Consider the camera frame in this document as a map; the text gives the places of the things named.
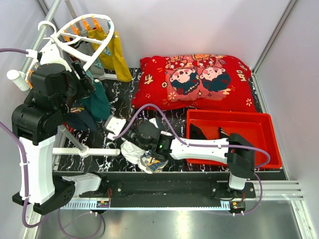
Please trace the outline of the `teal sock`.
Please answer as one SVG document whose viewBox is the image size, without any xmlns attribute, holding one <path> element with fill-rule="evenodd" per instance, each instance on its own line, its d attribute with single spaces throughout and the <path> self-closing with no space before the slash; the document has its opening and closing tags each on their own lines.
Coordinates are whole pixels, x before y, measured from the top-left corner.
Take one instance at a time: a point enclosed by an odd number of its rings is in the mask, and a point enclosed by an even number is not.
<svg viewBox="0 0 319 239">
<path fill-rule="evenodd" d="M 94 93 L 81 99 L 84 108 L 91 114 L 96 122 L 107 120 L 111 115 L 110 103 L 106 96 L 104 86 L 98 79 L 93 80 Z"/>
</svg>

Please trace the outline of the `navy blue sock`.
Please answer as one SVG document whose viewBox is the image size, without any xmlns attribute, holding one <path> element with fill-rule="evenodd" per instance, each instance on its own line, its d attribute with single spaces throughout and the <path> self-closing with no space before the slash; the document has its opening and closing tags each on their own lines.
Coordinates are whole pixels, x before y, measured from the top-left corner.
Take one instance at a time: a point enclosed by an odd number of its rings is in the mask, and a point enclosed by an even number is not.
<svg viewBox="0 0 319 239">
<path fill-rule="evenodd" d="M 64 119 L 64 122 L 77 131 L 97 131 L 97 127 L 93 118 L 83 107 L 71 108 L 70 111 L 65 115 Z"/>
</svg>

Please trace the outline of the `black striped sock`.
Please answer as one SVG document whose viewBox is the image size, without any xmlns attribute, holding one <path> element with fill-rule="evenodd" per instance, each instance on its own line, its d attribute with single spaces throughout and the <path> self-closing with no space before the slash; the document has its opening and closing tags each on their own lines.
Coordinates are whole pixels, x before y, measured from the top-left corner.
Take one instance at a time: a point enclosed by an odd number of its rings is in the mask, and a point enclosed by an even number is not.
<svg viewBox="0 0 319 239">
<path fill-rule="evenodd" d="M 207 140 L 207 137 L 199 127 L 191 123 L 189 126 L 189 139 Z"/>
<path fill-rule="evenodd" d="M 220 139 L 229 138 L 229 134 L 222 127 L 218 128 L 218 132 L 219 132 L 219 138 Z"/>
</svg>

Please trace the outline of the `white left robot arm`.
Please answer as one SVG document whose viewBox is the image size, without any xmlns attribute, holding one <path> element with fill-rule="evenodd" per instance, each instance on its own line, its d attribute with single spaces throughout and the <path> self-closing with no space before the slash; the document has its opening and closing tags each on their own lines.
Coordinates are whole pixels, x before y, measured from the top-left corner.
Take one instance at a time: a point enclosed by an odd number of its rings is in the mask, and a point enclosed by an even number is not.
<svg viewBox="0 0 319 239">
<path fill-rule="evenodd" d="M 70 70 L 61 63 L 40 65 L 30 76 L 30 93 L 11 116 L 23 177 L 21 190 L 12 200 L 22 206 L 31 204 L 33 211 L 43 216 L 67 205 L 74 196 L 92 192 L 103 197 L 108 190 L 93 173 L 73 177 L 52 174 L 53 147 L 58 127 L 69 112 L 68 101 L 94 92 L 81 63 L 71 65 Z"/>
</svg>

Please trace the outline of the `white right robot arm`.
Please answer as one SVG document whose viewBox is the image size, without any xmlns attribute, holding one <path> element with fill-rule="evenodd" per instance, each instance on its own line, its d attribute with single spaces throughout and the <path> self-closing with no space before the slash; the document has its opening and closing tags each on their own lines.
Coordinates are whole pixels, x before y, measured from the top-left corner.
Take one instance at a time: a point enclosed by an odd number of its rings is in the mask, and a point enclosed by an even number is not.
<svg viewBox="0 0 319 239">
<path fill-rule="evenodd" d="M 146 122 L 138 128 L 130 128 L 124 139 L 121 154 L 148 174 L 162 171 L 172 160 L 220 162 L 230 170 L 226 191 L 234 198 L 244 192 L 246 181 L 254 176 L 253 145 L 237 133 L 215 140 L 178 138 Z"/>
</svg>

